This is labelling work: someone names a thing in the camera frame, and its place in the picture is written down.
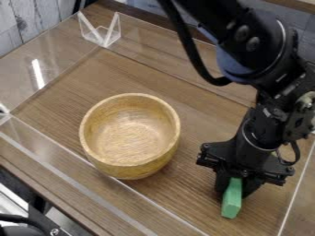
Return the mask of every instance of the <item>screw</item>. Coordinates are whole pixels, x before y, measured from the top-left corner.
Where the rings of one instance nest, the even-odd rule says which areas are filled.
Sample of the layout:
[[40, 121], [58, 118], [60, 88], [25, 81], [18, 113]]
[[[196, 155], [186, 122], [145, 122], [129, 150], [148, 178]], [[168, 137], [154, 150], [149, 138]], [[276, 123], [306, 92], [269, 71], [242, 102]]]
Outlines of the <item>screw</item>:
[[58, 234], [58, 229], [52, 229], [50, 235], [52, 235], [52, 236], [56, 236], [57, 234]]
[[234, 41], [244, 41], [249, 35], [249, 28], [248, 26], [242, 25], [240, 28], [237, 28], [234, 35], [233, 35], [233, 40]]
[[260, 47], [260, 38], [252, 37], [245, 44], [245, 50], [248, 52], [253, 52], [258, 49], [258, 47]]
[[242, 171], [242, 177], [246, 177], [246, 176], [248, 176], [248, 171], [244, 170], [244, 171]]

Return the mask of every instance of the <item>wooden table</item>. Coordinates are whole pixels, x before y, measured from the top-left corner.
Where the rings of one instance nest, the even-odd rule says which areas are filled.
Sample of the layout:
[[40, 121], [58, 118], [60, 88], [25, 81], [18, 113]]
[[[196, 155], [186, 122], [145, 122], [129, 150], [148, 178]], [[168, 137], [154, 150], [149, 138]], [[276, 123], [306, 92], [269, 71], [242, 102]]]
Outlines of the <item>wooden table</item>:
[[[85, 14], [92, 23], [101, 24], [109, 22], [116, 9], [168, 27], [164, 19], [108, 1], [89, 6]], [[284, 187], [265, 184], [244, 200], [238, 217], [221, 218], [220, 197], [212, 189], [214, 174], [194, 164], [196, 154], [202, 142], [233, 136], [254, 90], [205, 84], [189, 66], [173, 32], [129, 18], [122, 18], [121, 27], [122, 38], [113, 47], [85, 49], [89, 53], [76, 64], [65, 63], [74, 60], [72, 53], [80, 55], [82, 43], [74, 18], [2, 59], [7, 65], [26, 55], [42, 62], [53, 56], [58, 71], [64, 71], [62, 66], [68, 69], [13, 110], [15, 118], [1, 125], [0, 165], [97, 235], [276, 235], [312, 140], [300, 142], [302, 158]], [[197, 47], [218, 75], [213, 47], [201, 41]], [[1, 68], [1, 76], [10, 74], [10, 68]], [[148, 93], [172, 105], [181, 118], [181, 143], [161, 171], [146, 179], [121, 183], [101, 176], [84, 161], [77, 131], [90, 106], [125, 92]], [[290, 156], [288, 149], [281, 152]], [[310, 227], [310, 218], [293, 212], [294, 225], [300, 221]], [[296, 235], [289, 229], [284, 232]]]

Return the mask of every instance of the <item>bowl rim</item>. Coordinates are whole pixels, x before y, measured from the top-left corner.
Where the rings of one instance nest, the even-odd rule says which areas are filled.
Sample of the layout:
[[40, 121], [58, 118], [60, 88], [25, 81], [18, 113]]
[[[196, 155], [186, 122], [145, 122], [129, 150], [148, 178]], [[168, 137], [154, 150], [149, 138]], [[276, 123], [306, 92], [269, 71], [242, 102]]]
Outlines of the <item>bowl rim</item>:
[[[85, 140], [85, 136], [84, 136], [84, 129], [85, 129], [85, 124], [86, 124], [86, 120], [90, 116], [90, 114], [94, 112], [94, 110], [102, 106], [108, 101], [114, 100], [117, 98], [122, 98], [122, 97], [144, 97], [148, 99], [152, 99], [154, 101], [157, 101], [170, 112], [170, 116], [172, 119], [174, 120], [174, 135], [172, 136], [172, 139], [169, 141], [169, 144], [166, 146], [166, 148], [162, 150], [162, 152], [157, 155], [153, 155], [145, 159], [138, 160], [134, 163], [126, 163], [124, 164], [114, 164], [110, 161], [106, 161], [105, 158], [101, 159], [100, 155], [89, 148], [88, 144], [86, 144], [86, 140]], [[96, 161], [98, 161], [100, 163], [108, 165], [108, 166], [113, 166], [113, 167], [132, 167], [132, 166], [140, 166], [140, 165], [145, 165], [146, 163], [154, 161], [156, 159], [158, 159], [177, 144], [177, 141], [180, 139], [180, 132], [181, 132], [181, 120], [180, 117], [174, 111], [174, 109], [172, 108], [172, 106], [161, 99], [158, 99], [157, 97], [149, 95], [149, 94], [144, 94], [144, 93], [122, 93], [122, 94], [117, 94], [114, 96], [108, 97], [106, 99], [98, 101], [88, 110], [82, 121], [80, 123], [80, 128], [78, 128], [78, 137], [80, 137], [80, 142], [84, 148], [84, 152], [88, 154], [86, 157], [93, 158]]]

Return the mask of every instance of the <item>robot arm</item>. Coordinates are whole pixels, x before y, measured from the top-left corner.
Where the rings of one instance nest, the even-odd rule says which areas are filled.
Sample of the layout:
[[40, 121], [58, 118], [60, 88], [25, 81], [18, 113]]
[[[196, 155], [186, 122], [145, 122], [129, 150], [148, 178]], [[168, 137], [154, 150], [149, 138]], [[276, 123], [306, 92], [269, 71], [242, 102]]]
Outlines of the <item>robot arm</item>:
[[[230, 177], [241, 178], [242, 196], [260, 185], [282, 185], [300, 159], [296, 140], [313, 130], [315, 75], [298, 58], [297, 35], [270, 13], [246, 8], [236, 0], [176, 0], [198, 22], [198, 30], [216, 46], [224, 77], [206, 71], [170, 0], [158, 3], [174, 25], [181, 44], [200, 76], [213, 85], [248, 84], [257, 90], [234, 137], [201, 145], [196, 164], [216, 172], [214, 189], [224, 192]], [[278, 147], [290, 144], [294, 161], [285, 161]]]

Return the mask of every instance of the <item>green block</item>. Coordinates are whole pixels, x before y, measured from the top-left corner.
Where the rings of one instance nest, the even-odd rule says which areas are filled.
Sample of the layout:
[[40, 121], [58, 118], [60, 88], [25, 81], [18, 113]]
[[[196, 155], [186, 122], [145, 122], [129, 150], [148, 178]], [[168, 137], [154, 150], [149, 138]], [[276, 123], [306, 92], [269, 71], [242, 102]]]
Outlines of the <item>green block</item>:
[[224, 218], [236, 218], [241, 209], [241, 179], [230, 178], [228, 188], [222, 194], [221, 216]]

